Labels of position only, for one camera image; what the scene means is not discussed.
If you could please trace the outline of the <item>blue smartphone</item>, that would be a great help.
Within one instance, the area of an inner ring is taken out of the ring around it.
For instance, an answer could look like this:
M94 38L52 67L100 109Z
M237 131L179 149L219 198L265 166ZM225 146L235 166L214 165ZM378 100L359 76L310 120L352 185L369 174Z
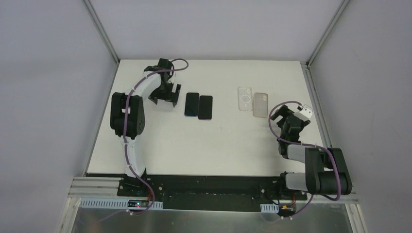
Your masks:
M199 110L200 94L196 92L186 93L184 115L186 117L197 117Z

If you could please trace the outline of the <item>black smartphone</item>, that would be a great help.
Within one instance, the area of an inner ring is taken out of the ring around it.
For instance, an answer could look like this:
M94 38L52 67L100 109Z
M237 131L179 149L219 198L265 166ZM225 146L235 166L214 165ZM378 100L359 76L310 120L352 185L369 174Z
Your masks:
M213 110L213 97L202 95L199 98L198 119L211 120Z

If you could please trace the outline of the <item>clear phone case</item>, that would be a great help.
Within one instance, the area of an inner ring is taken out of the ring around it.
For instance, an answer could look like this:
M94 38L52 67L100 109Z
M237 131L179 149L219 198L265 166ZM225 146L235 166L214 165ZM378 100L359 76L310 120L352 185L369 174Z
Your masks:
M252 88L239 87L238 88L238 108L240 111L252 111L253 110L253 96Z

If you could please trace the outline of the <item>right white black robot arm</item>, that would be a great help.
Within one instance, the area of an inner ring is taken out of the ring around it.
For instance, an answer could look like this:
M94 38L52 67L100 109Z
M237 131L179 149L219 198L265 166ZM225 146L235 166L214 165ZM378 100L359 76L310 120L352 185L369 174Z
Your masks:
M303 172L281 173L276 183L276 194L288 199L295 191L300 191L322 195L330 200L351 194L352 180L342 150L300 140L300 133L311 123L313 110L300 102L297 104L298 112L291 110L284 102L269 113L269 128L278 142L279 154L305 167Z

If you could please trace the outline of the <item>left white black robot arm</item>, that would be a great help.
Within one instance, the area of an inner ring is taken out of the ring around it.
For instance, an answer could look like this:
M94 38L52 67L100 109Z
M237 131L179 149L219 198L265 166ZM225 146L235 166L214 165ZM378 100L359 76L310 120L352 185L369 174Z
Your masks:
M181 85L175 84L173 75L178 69L173 60L159 59L157 65L147 66L142 78L128 91L115 92L110 103L110 128L119 137L126 162L125 176L133 177L129 189L136 196L147 193L148 183L141 179L146 165L143 160L141 136L146 119L144 102L154 104L162 100L175 107L178 103Z

